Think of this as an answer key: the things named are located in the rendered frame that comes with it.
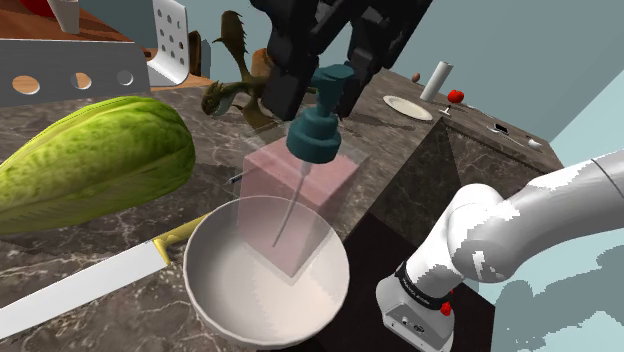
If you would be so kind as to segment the brown wooden table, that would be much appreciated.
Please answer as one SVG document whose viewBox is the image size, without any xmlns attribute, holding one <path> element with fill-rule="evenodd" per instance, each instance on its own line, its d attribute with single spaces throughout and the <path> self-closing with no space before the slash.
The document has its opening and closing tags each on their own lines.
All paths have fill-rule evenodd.
<svg viewBox="0 0 624 352">
<path fill-rule="evenodd" d="M 155 58 L 152 0 L 77 0 L 78 34 L 68 34 L 47 0 L 0 0 L 0 38 L 46 40 L 134 41 L 148 61 Z"/>
</svg>

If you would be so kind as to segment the yellow handled white knife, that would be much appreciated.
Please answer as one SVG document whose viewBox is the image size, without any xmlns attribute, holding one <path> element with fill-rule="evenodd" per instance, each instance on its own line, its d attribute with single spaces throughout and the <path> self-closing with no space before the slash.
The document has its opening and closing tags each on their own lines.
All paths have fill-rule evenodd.
<svg viewBox="0 0 624 352">
<path fill-rule="evenodd" d="M 187 240 L 198 217 L 0 309 L 0 340 L 130 285 L 171 264 L 167 248 Z"/>
</svg>

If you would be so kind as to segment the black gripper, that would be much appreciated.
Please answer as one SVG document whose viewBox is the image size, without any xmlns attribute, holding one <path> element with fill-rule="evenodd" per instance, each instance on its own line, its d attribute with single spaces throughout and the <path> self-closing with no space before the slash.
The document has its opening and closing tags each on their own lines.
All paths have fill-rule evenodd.
<svg viewBox="0 0 624 352">
<path fill-rule="evenodd" d="M 283 121 L 294 119 L 323 53 L 346 24 L 352 26 L 346 64 L 354 75 L 344 86 L 337 114 L 350 115 L 380 67 L 390 68 L 432 0 L 249 0 L 272 23 L 267 54 L 271 69 L 263 105 Z"/>
</svg>

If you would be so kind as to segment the silver spoon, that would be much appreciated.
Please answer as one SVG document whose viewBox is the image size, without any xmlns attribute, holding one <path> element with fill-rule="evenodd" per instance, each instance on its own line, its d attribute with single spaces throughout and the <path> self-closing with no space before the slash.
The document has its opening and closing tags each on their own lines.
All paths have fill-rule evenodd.
<svg viewBox="0 0 624 352">
<path fill-rule="evenodd" d="M 498 134 L 498 135 L 502 136 L 503 138 L 505 138 L 505 139 L 507 139 L 507 140 L 509 140 L 509 141 L 511 141 L 511 142 L 513 142 L 513 143 L 515 143 L 515 144 L 517 144 L 517 145 L 519 145 L 520 147 L 525 147 L 522 143 L 520 143 L 520 142 L 518 142 L 518 141 L 514 140 L 514 139 L 513 139 L 513 138 L 511 138 L 509 135 L 507 135 L 507 134 L 503 133 L 503 132 L 502 132 L 502 131 L 500 131 L 500 130 L 494 129 L 494 128 L 490 127 L 490 126 L 486 126 L 486 128 L 487 128 L 489 131 L 491 131 L 492 133 L 494 133 L 494 134 Z"/>
</svg>

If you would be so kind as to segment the pink soap dispenser teal pump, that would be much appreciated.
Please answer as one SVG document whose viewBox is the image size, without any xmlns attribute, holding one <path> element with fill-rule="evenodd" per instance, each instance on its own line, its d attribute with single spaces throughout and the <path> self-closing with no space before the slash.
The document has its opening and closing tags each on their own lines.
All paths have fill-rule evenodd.
<svg viewBox="0 0 624 352">
<path fill-rule="evenodd" d="M 342 138 L 333 112 L 353 74 L 345 64 L 316 69 L 316 104 L 298 114 L 284 137 L 244 159 L 242 236 L 288 279 L 297 277 L 327 236 L 359 168 L 339 153 Z"/>
</svg>

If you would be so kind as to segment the white plate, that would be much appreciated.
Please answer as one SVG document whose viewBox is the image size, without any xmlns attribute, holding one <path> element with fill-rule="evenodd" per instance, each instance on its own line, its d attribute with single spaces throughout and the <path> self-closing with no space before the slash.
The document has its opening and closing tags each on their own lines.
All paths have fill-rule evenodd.
<svg viewBox="0 0 624 352">
<path fill-rule="evenodd" d="M 396 112 L 420 121 L 432 121 L 433 116 L 421 106 L 397 96 L 386 95 L 383 101 Z"/>
</svg>

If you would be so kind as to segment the green cabbage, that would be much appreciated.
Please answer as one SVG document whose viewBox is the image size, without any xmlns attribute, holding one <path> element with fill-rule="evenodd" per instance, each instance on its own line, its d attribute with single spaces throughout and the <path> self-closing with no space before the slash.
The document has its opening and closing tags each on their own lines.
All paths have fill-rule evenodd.
<svg viewBox="0 0 624 352">
<path fill-rule="evenodd" d="M 0 235 L 73 226 L 184 185 L 196 153 L 171 106 L 121 96 L 54 122 L 0 163 Z"/>
</svg>

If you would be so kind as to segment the white paper roll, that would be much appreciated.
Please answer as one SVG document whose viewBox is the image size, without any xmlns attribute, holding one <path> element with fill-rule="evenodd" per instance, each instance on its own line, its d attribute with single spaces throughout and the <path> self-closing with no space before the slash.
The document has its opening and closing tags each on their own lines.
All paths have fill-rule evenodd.
<svg viewBox="0 0 624 352">
<path fill-rule="evenodd" d="M 453 65 L 445 61 L 440 61 L 436 66 L 433 74 L 431 75 L 429 81 L 425 85 L 420 95 L 420 99 L 423 101 L 432 101 L 438 94 L 439 90 L 448 78 L 452 69 Z"/>
</svg>

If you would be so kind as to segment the olive dragon figure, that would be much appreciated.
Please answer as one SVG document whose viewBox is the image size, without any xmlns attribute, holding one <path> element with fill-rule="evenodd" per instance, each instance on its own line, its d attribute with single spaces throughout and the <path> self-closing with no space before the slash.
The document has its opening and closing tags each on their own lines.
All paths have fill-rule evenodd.
<svg viewBox="0 0 624 352">
<path fill-rule="evenodd" d="M 274 63 L 267 49 L 262 48 L 253 53 L 252 68 L 248 69 L 245 62 L 246 33 L 240 17 L 236 11 L 225 11 L 221 15 L 220 37 L 214 43 L 220 42 L 227 48 L 237 64 L 241 80 L 226 85 L 219 81 L 213 82 L 204 92 L 201 108 L 207 115 L 221 116 L 231 107 L 236 107 L 246 122 L 258 130 L 276 124 L 259 104 Z"/>
</svg>

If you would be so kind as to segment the black robot stand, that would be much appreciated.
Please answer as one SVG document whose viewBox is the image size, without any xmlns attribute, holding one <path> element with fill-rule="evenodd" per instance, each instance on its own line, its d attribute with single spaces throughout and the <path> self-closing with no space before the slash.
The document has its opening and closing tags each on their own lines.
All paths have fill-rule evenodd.
<svg viewBox="0 0 624 352">
<path fill-rule="evenodd" d="M 375 299 L 377 283 L 392 274 L 415 247 L 372 214 L 349 234 L 346 300 L 319 334 L 291 352 L 418 352 L 387 329 Z M 495 307 L 468 286 L 454 290 L 455 337 L 451 352 L 490 352 Z"/>
</svg>

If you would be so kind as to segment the white bowl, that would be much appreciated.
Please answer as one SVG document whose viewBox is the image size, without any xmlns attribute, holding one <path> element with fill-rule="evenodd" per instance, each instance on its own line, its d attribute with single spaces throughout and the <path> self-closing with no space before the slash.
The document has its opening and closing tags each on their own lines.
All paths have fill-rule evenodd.
<svg viewBox="0 0 624 352">
<path fill-rule="evenodd" d="M 198 316 L 225 339 L 280 349 L 320 332 L 343 305 L 344 245 L 317 212 L 275 196 L 227 202 L 204 218 L 184 254 Z"/>
</svg>

